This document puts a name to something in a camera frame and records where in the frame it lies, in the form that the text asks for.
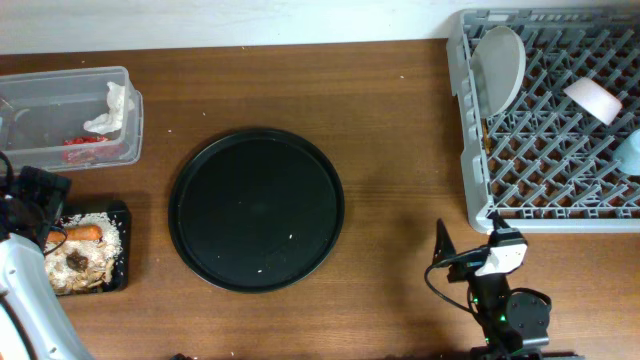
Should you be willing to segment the orange carrot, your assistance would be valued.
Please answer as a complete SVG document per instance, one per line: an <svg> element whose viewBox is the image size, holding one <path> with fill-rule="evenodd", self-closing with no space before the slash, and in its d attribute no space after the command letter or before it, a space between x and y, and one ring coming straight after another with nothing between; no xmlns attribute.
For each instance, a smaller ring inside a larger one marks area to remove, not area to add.
<svg viewBox="0 0 640 360"><path fill-rule="evenodd" d="M53 244L59 244L63 241L98 241L102 236L102 229L97 225L54 227L49 232L46 241Z"/></svg>

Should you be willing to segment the light blue cup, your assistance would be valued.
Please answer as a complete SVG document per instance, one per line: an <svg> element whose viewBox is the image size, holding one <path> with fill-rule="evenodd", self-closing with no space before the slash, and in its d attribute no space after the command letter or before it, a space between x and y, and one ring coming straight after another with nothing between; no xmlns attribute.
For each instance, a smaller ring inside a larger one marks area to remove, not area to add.
<svg viewBox="0 0 640 360"><path fill-rule="evenodd" d="M635 130L616 148L613 160L622 173L640 175L640 130Z"/></svg>

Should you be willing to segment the white tissue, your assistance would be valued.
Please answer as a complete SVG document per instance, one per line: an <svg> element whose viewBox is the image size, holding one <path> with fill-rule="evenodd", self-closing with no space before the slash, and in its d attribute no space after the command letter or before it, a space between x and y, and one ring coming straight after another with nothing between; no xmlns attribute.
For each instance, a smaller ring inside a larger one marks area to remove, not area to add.
<svg viewBox="0 0 640 360"><path fill-rule="evenodd" d="M121 130L124 115L135 108L133 100L126 94L126 87L114 82L108 82L106 103L108 112L103 113L93 120L85 121L83 129L87 132L105 135Z"/></svg>

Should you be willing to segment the round black serving tray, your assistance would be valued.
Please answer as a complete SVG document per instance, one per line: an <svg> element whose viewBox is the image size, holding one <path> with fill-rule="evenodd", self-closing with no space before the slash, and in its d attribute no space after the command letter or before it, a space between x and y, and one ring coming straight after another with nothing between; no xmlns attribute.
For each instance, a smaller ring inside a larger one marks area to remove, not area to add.
<svg viewBox="0 0 640 360"><path fill-rule="evenodd" d="M329 158L277 129L247 129L196 153L176 176L168 228L182 261L239 293L291 286L329 256L345 218Z"/></svg>

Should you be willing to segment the grey dishwasher rack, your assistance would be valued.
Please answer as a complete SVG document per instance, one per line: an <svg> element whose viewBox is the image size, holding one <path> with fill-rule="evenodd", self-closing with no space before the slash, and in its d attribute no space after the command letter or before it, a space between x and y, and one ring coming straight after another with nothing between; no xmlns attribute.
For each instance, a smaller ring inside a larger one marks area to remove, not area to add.
<svg viewBox="0 0 640 360"><path fill-rule="evenodd" d="M522 39L524 80L513 103L479 114L472 54L491 29ZM635 233L639 179L622 173L615 149L639 127L637 8L469 9L458 14L446 45L450 82L461 113L461 168L471 227L492 229L498 212L528 233ZM605 125L564 89L587 77L622 102ZM481 119L491 153L485 154Z"/></svg>

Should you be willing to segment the white dinner plate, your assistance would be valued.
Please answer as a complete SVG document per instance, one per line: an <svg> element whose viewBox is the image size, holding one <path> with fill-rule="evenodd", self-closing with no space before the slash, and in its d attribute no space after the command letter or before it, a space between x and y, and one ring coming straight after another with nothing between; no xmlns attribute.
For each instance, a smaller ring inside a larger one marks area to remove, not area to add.
<svg viewBox="0 0 640 360"><path fill-rule="evenodd" d="M526 51L520 36L505 26L489 30L471 58L479 114L482 118L505 111L515 100L526 70Z"/></svg>

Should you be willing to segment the white small bowl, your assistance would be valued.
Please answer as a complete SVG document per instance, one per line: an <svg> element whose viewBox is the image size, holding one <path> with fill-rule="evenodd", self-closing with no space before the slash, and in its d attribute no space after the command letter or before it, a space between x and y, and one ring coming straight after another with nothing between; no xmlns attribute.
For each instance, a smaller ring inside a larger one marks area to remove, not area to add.
<svg viewBox="0 0 640 360"><path fill-rule="evenodd" d="M566 87L564 93L605 125L610 125L622 109L620 100L587 77Z"/></svg>

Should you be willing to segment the brown food scrap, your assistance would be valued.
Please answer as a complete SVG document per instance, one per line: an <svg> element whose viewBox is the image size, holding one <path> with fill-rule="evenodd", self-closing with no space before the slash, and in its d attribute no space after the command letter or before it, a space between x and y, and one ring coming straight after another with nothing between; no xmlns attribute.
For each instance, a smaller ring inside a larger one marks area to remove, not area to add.
<svg viewBox="0 0 640 360"><path fill-rule="evenodd" d="M66 256L66 264L71 270L82 273L89 267L89 259L74 251Z"/></svg>

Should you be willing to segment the clear plastic waste bin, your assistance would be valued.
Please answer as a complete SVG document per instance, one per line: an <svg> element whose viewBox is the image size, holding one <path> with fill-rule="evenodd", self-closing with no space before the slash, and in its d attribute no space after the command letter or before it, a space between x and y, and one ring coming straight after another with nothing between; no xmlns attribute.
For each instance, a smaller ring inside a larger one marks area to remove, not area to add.
<svg viewBox="0 0 640 360"><path fill-rule="evenodd" d="M124 115L121 130L107 133L120 146L117 157L69 164L65 140L99 136L83 129L85 121L108 112L108 82L126 87L135 108ZM1 152L16 169L24 166L50 172L130 165L141 156L143 98L121 66L6 75L1 78Z"/></svg>

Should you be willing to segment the rice and shell leftovers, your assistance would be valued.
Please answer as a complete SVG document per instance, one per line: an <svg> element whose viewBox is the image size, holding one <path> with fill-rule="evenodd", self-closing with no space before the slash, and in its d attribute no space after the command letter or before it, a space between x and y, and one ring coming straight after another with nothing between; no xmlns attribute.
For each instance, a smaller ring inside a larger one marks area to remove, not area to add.
<svg viewBox="0 0 640 360"><path fill-rule="evenodd" d="M45 243L45 271L57 296L106 292L117 287L124 240L107 212L63 217Z"/></svg>

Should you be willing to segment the wooden chopstick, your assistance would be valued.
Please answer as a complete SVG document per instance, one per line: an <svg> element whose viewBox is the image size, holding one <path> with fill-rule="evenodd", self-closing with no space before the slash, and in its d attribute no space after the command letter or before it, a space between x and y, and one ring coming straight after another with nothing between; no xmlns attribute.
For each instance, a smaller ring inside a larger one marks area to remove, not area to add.
<svg viewBox="0 0 640 360"><path fill-rule="evenodd" d="M482 138L483 138L483 146L486 155L490 155L491 153L491 138L489 137L489 130L487 126L486 119L481 119L482 126Z"/></svg>

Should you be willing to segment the red snack wrapper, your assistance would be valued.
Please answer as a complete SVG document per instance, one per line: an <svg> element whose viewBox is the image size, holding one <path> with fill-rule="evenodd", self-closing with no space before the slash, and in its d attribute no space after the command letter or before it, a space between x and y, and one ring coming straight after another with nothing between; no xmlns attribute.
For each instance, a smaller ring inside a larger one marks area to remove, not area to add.
<svg viewBox="0 0 640 360"><path fill-rule="evenodd" d="M111 139L102 135L76 137L65 140L63 145L71 147L71 150L63 152L63 160L69 164L108 160L117 157L120 153L120 146L113 144Z"/></svg>

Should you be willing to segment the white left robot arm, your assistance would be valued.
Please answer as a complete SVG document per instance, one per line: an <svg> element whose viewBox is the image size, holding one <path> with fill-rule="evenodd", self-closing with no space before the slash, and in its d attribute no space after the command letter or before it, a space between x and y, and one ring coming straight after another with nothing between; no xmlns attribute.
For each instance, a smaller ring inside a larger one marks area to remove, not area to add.
<svg viewBox="0 0 640 360"><path fill-rule="evenodd" d="M71 181L30 166L15 174L5 154L1 164L1 357L90 359L45 270Z"/></svg>

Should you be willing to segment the black rectangular waste tray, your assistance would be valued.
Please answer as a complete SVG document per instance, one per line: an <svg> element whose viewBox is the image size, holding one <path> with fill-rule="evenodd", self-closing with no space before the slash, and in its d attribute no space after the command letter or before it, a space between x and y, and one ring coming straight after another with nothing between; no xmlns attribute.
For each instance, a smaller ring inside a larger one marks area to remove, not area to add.
<svg viewBox="0 0 640 360"><path fill-rule="evenodd" d="M100 238L46 245L45 270L59 296L120 291L128 284L132 217L119 200L67 205L60 223L66 230L98 227Z"/></svg>

